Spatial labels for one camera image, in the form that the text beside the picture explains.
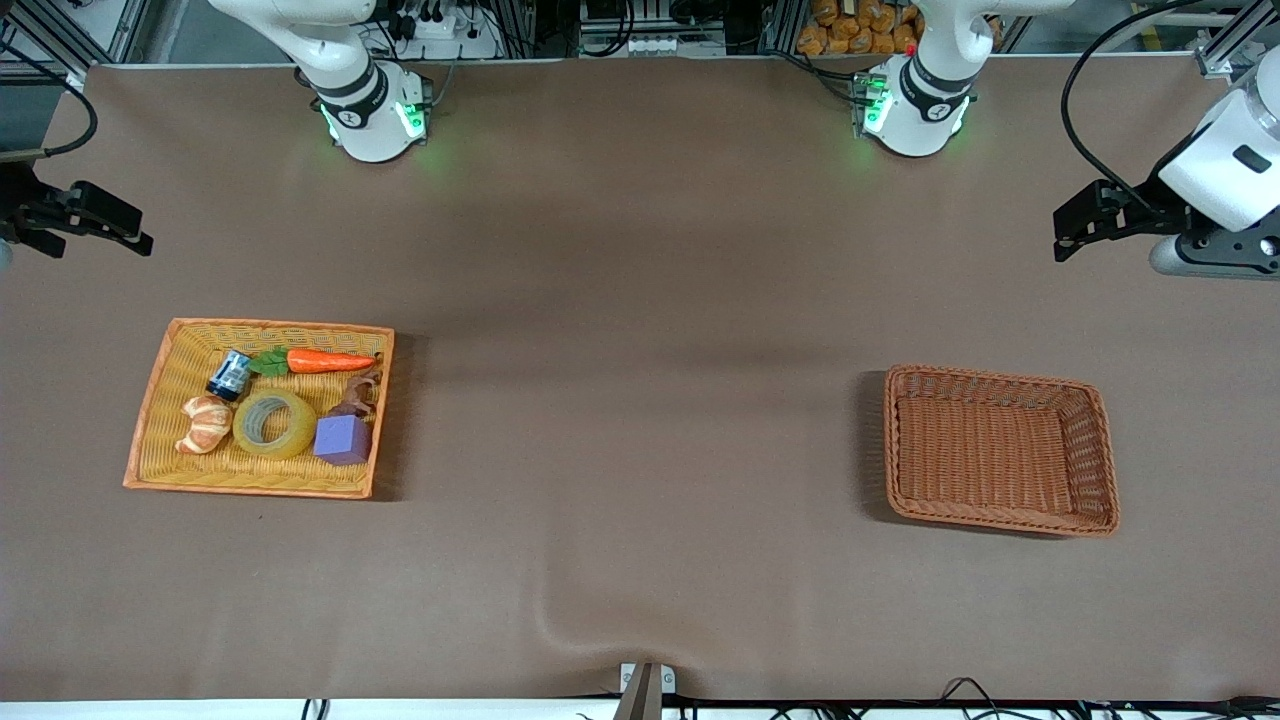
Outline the yellow tape roll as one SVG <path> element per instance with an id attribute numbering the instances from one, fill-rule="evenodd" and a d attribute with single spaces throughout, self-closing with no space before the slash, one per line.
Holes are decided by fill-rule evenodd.
<path id="1" fill-rule="evenodd" d="M 316 428 L 317 414 L 307 401 L 287 389 L 262 389 L 236 410 L 232 434 L 250 455 L 288 460 L 311 446 Z"/>

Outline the small blue can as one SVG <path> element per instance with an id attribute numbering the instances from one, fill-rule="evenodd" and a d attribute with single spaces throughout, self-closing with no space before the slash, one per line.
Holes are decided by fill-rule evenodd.
<path id="1" fill-rule="evenodd" d="M 207 380 L 206 392 L 227 404 L 239 402 L 252 380 L 251 363 L 248 355 L 234 348 L 228 350 Z"/>

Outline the aluminium frame profile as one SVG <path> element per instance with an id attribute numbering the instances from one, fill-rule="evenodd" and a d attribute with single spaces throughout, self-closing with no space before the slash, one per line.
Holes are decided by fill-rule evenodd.
<path id="1" fill-rule="evenodd" d="M 76 68 L 123 63 L 156 0 L 0 0 L 3 20 Z"/>
<path id="2" fill-rule="evenodd" d="M 1194 50 L 1199 73 L 1206 79 L 1236 79 L 1257 65 L 1266 53 L 1260 35 L 1280 23 L 1280 0 L 1239 0 L 1239 4 L 1226 24 Z"/>

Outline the white power strip with plugs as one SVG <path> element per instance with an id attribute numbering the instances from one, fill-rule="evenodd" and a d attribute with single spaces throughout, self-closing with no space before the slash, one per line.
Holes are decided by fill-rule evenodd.
<path id="1" fill-rule="evenodd" d="M 493 12 L 475 0 L 387 0 L 387 36 L 396 55 L 419 60 L 507 56 Z"/>

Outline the long white power strip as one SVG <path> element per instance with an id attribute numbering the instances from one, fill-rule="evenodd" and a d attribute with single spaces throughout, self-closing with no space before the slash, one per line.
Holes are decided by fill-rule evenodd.
<path id="1" fill-rule="evenodd" d="M 723 56 L 718 35 L 703 32 L 649 32 L 634 35 L 623 49 L 626 56 Z"/>

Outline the brown wicker basket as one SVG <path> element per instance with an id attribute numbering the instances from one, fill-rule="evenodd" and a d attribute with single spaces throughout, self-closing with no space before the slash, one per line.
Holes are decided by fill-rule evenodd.
<path id="1" fill-rule="evenodd" d="M 884 487 L 918 521 L 1107 537 L 1121 507 L 1105 402 L 1042 375 L 899 364 L 884 375 Z"/>

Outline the brown toy pretzel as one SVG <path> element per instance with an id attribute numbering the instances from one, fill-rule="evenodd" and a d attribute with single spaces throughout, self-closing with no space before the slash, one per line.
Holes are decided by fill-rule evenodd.
<path id="1" fill-rule="evenodd" d="M 374 410 L 371 397 L 374 391 L 378 388 L 380 379 L 381 372 L 378 369 L 367 369 L 366 372 L 352 375 L 346 382 L 342 400 L 330 407 L 324 416 L 366 418 Z"/>

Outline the brown table cover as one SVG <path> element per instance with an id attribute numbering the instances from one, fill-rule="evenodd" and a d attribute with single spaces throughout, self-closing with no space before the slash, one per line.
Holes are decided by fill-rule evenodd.
<path id="1" fill-rule="evenodd" d="M 1065 56 L 896 158 L 777 60 L 461 67 L 385 165 L 285 68 L 97 68 L 42 179 L 143 210 L 0 273 L 0 700 L 1280 696 L 1280 282 L 1052 255 Z M 177 316 L 385 325 L 375 495 L 127 489 Z M 900 363 L 1098 387 L 1103 539 L 906 521 Z"/>

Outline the toy croissant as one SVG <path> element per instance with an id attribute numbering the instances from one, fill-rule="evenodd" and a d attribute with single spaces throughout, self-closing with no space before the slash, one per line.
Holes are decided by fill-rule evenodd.
<path id="1" fill-rule="evenodd" d="M 182 411 L 189 419 L 189 428 L 175 442 L 179 454 L 210 454 L 230 433 L 234 411 L 219 397 L 204 395 L 189 398 Z"/>

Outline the purple cube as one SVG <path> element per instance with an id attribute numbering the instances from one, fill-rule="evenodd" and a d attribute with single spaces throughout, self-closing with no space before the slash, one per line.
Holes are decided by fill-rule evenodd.
<path id="1" fill-rule="evenodd" d="M 312 455 L 333 466 L 365 464 L 372 450 L 372 429 L 355 414 L 320 416 Z"/>

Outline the orange toy carrot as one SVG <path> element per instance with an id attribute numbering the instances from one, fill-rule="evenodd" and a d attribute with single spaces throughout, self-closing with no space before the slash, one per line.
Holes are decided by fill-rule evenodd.
<path id="1" fill-rule="evenodd" d="M 316 348 L 275 347 L 250 359 L 251 373 L 266 378 L 289 374 L 365 372 L 380 361 L 378 355 L 335 354 Z"/>

